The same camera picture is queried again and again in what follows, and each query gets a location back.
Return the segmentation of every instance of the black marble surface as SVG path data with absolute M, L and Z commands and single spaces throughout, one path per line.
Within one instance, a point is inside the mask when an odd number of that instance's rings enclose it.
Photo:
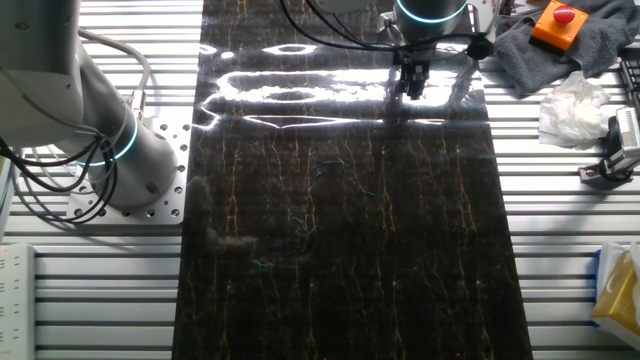
M 477 65 L 391 60 L 205 1 L 173 359 L 532 358 Z

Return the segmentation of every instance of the gray cloth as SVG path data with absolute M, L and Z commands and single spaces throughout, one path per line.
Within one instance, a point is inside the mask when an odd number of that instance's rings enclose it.
M 496 57 L 510 75 L 520 95 L 582 69 L 589 78 L 616 62 L 618 51 L 633 42 L 640 29 L 640 9 L 633 0 L 566 0 L 567 5 L 589 14 L 589 19 L 564 56 L 529 44 L 542 10 L 498 21 Z

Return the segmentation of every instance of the crumpled paper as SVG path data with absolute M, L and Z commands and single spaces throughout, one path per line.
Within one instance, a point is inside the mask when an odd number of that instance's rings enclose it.
M 611 95 L 590 84 L 582 71 L 573 72 L 540 103 L 541 144 L 566 148 L 590 147 L 608 132 L 608 116 L 601 111 Z

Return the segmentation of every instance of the white device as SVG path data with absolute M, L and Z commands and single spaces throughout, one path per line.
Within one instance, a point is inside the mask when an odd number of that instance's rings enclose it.
M 35 251 L 0 246 L 0 360 L 35 358 Z

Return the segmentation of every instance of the emergency stop button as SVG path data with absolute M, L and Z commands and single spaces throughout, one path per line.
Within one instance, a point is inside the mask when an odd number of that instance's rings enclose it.
M 553 19 L 560 25 L 567 25 L 576 18 L 576 10 L 569 5 L 558 6 L 553 12 Z

